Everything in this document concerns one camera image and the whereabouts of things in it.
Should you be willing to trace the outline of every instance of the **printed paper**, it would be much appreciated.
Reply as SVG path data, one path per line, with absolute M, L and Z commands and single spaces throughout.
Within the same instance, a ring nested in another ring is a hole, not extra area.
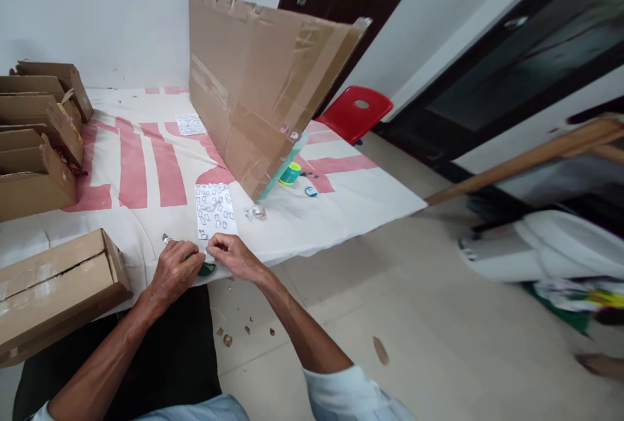
M 238 234 L 228 186 L 195 184 L 197 237 L 210 239 L 215 233 Z
M 178 114 L 175 116 L 180 135 L 203 135 L 206 128 L 197 114 Z

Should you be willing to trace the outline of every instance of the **white tablecloth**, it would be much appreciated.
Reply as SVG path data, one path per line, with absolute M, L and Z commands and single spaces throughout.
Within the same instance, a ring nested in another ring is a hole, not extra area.
M 0 267 L 102 227 L 123 253 L 136 299 L 154 275 L 163 233 L 205 247 L 207 241 L 197 238 L 196 183 L 229 184 L 239 236 L 269 266 L 308 257 L 426 206 L 325 125 L 312 122 L 298 161 L 319 178 L 277 184 L 263 202 L 266 220 L 249 221 L 244 210 L 253 202 L 209 137 L 179 135 L 176 114 L 194 112 L 184 88 L 94 89 L 88 95 L 96 113 L 83 132 L 89 174 L 78 180 L 78 205 L 0 223 Z M 317 197 L 305 194 L 309 185 L 320 192 Z M 228 275 L 218 267 L 196 285 Z

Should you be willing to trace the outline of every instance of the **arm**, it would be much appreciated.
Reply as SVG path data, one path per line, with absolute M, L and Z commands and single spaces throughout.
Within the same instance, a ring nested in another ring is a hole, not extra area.
M 208 253 L 239 278 L 258 286 L 288 332 L 304 367 L 318 421 L 413 420 L 401 402 L 385 394 L 353 364 L 323 328 L 290 295 L 279 279 L 238 236 L 215 234 Z
M 234 275 L 258 286 L 288 332 L 304 369 L 332 374 L 354 365 L 238 236 L 217 233 L 210 239 L 207 251 Z
M 169 241 L 151 284 L 52 399 L 47 406 L 50 416 L 59 421 L 104 417 L 148 329 L 193 284 L 204 259 L 192 242 Z

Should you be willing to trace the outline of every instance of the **tiled floor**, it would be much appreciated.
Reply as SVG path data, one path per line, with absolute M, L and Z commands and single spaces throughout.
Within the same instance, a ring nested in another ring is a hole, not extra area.
M 447 185 L 375 135 L 364 142 L 364 154 L 418 195 Z M 491 283 L 459 260 L 454 241 L 478 223 L 464 205 L 449 201 L 275 271 L 418 420 L 622 419 L 624 385 L 591 376 L 572 358 L 588 341 L 517 287 Z M 260 292 L 238 279 L 209 289 L 214 328 L 233 337 L 230 348 L 215 337 L 224 392 L 254 421 L 312 419 L 296 354 Z M 2 419 L 18 375 L 0 372 Z

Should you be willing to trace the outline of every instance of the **red plastic chair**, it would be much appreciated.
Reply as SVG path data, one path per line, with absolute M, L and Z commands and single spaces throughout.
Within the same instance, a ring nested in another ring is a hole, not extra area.
M 381 93 L 363 86 L 349 86 L 317 121 L 354 145 L 392 108 L 392 101 Z

